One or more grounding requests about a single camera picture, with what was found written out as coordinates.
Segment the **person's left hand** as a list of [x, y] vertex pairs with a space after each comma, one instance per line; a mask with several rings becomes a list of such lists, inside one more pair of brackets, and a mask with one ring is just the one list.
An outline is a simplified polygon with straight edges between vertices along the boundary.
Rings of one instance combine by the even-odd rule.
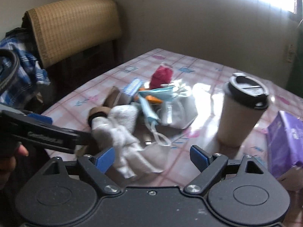
[[0, 188], [2, 189], [5, 184], [7, 183], [11, 173], [14, 171], [16, 167], [16, 157], [23, 156], [27, 157], [29, 155], [28, 150], [20, 144], [18, 149], [15, 151], [14, 155], [10, 158], [1, 159], [0, 163], [0, 170], [1, 170], [1, 177], [0, 177]]

